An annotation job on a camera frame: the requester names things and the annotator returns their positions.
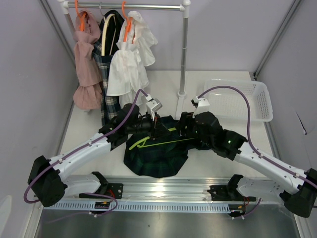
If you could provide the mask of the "green plastic hanger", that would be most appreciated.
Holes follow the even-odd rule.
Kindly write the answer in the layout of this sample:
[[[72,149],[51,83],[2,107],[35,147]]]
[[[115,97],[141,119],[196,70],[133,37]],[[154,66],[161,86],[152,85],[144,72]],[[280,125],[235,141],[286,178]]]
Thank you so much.
[[[164,144],[170,144],[170,143],[176,143],[176,142],[181,142],[181,141],[187,141],[187,140],[192,140],[194,138],[186,138],[186,139],[178,139],[178,140],[172,140],[172,141],[165,141],[165,142],[160,142],[160,143],[153,143],[153,144],[146,144],[146,142],[150,139],[149,136],[144,137],[138,141],[136,141],[133,145],[131,145],[128,150],[131,151],[135,147],[137,148],[147,148],[147,147],[153,147],[153,146],[159,146],[159,145],[164,145]]]

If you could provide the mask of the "green plaid skirt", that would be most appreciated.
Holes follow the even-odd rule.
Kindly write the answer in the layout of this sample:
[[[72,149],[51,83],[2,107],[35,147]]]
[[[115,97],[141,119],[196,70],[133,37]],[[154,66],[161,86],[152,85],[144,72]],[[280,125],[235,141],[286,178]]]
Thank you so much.
[[[146,144],[160,143],[178,139],[186,139],[179,136],[176,130],[177,121],[172,116],[161,118],[162,123],[170,130],[170,135],[149,139]],[[145,133],[134,134],[126,142],[123,162],[127,168],[139,176],[153,178],[165,178],[176,175],[188,159],[188,151],[191,149],[208,150],[206,144],[197,138],[159,146],[137,148],[131,151],[128,148],[136,141],[147,137]]]

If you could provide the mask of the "white ruffled skirt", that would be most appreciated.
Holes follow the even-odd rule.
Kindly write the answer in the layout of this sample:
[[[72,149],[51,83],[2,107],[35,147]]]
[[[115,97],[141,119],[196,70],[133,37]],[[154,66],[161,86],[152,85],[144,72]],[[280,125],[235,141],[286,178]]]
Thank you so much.
[[[127,42],[123,41],[126,21],[121,27],[116,43],[118,50],[110,64],[107,91],[107,95],[119,97],[121,107],[132,103],[137,91],[149,85],[145,67],[155,63],[151,47],[158,44],[139,12],[130,11],[128,17],[132,18],[132,27]]]

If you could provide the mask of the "orange plastic hanger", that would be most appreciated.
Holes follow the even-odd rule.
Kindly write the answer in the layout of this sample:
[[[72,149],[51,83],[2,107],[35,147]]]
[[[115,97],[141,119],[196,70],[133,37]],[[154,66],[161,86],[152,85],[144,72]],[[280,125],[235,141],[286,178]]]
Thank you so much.
[[[123,17],[126,20],[126,26],[125,26],[123,41],[127,42],[127,36],[128,36],[128,33],[130,32],[131,27],[132,27],[132,18],[128,17],[125,14],[125,4],[126,4],[126,1],[123,1],[122,4],[121,4],[121,11],[122,11]]]

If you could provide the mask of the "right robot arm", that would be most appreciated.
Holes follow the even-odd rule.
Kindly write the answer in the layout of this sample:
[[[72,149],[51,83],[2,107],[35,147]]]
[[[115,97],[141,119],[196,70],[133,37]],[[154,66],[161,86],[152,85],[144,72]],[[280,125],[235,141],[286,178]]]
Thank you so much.
[[[317,172],[299,169],[256,148],[246,137],[222,128],[211,112],[200,114],[183,112],[177,124],[180,135],[197,138],[218,156],[244,164],[272,180],[272,184],[249,187],[253,196],[277,198],[295,215],[308,218],[317,199]]]

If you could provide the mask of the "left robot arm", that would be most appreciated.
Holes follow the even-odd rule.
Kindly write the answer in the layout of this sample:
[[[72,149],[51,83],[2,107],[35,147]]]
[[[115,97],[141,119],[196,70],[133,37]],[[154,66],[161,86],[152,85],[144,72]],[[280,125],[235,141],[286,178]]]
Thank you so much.
[[[125,143],[131,134],[146,133],[151,139],[168,135],[169,130],[158,115],[161,107],[161,102],[152,99],[146,103],[147,112],[142,116],[138,106],[126,104],[117,116],[76,148],[50,159],[39,156],[33,162],[27,190],[32,190],[36,201],[44,207],[53,206],[66,196],[84,193],[103,198],[107,194],[107,182],[101,173],[92,172],[74,179],[70,175]]]

